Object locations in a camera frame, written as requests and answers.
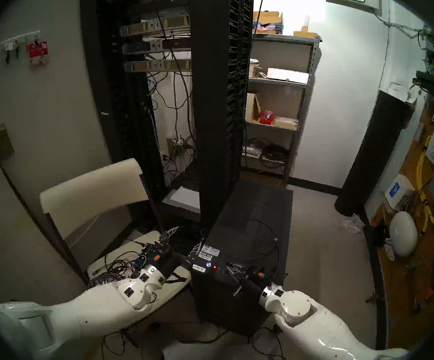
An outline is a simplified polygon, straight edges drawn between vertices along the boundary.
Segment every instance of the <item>red object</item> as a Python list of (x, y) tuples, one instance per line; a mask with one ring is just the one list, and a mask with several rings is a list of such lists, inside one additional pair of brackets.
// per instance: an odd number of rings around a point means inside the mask
[(425, 300), (430, 301), (434, 295), (434, 290), (430, 287), (427, 289), (427, 294), (425, 294)]
[(40, 44), (29, 44), (29, 55), (31, 58), (48, 55), (47, 42), (42, 41)]
[(274, 120), (274, 114), (270, 111), (262, 111), (262, 115), (260, 116), (260, 123), (266, 125), (272, 125), (272, 121)]
[(48, 48), (46, 41), (29, 44), (28, 49), (31, 64), (46, 63), (48, 61)]

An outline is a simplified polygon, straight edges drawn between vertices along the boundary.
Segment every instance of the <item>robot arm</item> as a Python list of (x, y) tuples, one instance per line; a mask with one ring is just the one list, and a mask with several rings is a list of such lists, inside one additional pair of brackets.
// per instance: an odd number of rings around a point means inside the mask
[(317, 359), (393, 359), (408, 353), (404, 349), (368, 348), (342, 319), (298, 290), (284, 291), (272, 284), (262, 292), (260, 304), (274, 313), (277, 325), (292, 342)]
[[(175, 268), (171, 264), (169, 274)], [(49, 358), (65, 342), (107, 335), (139, 321), (151, 310), (153, 292), (162, 289), (167, 277), (148, 265), (137, 278), (95, 286), (67, 303), (48, 307), (33, 302), (2, 303), (0, 328), (14, 326), (27, 333), (24, 341), (13, 343), (26, 347), (16, 348), (18, 352)]]

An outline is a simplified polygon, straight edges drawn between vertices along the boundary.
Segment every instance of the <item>floor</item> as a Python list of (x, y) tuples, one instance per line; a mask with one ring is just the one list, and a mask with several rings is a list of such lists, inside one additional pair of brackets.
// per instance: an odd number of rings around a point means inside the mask
[[(342, 225), (346, 219), (334, 209), (336, 196), (303, 188), (288, 186), (294, 193), (292, 209), (292, 225), (288, 248), (286, 271), (288, 276), (284, 282), (286, 290), (301, 290), (320, 304), (330, 309), (346, 322), (355, 337), (366, 346), (375, 348), (377, 331), (376, 309), (365, 303), (373, 292), (373, 277), (370, 270), (369, 254), (363, 233), (352, 235)], [(149, 330), (151, 322), (166, 323), (160, 328)], [(170, 301), (151, 317), (136, 325), (135, 337), (143, 338), (143, 358), (154, 360), (151, 346), (152, 337), (159, 339), (178, 338), (179, 340), (209, 340), (218, 334), (218, 328), (208, 323), (199, 323), (188, 291)], [(280, 335), (283, 353), (287, 360), (308, 359), (298, 347), (293, 345), (284, 335)], [(229, 345), (240, 351), (240, 359), (267, 359), (255, 353), (247, 339), (228, 333), (211, 345), (179, 345), (170, 347), (166, 352), (167, 359), (234, 358), (223, 353), (215, 353)], [(107, 339), (108, 347), (116, 353), (122, 350), (119, 334)], [(88, 358), (102, 359), (100, 341), (95, 343), (93, 356)], [(116, 356), (104, 348), (105, 359), (141, 359), (139, 349), (127, 344), (124, 356)]]

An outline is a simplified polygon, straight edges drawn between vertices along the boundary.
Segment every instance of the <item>blue label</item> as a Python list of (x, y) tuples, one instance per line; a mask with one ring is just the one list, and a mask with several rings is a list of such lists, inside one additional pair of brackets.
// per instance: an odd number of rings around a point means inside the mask
[(390, 190), (390, 197), (394, 197), (399, 189), (400, 186), (398, 185), (398, 183), (395, 183), (394, 187)]

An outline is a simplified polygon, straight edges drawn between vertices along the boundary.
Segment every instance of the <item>white oval device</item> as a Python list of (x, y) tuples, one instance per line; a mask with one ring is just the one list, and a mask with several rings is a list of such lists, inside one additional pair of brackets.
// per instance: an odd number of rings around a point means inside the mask
[(417, 245), (417, 228), (407, 212), (399, 212), (390, 223), (390, 240), (395, 252), (405, 257), (412, 253)]

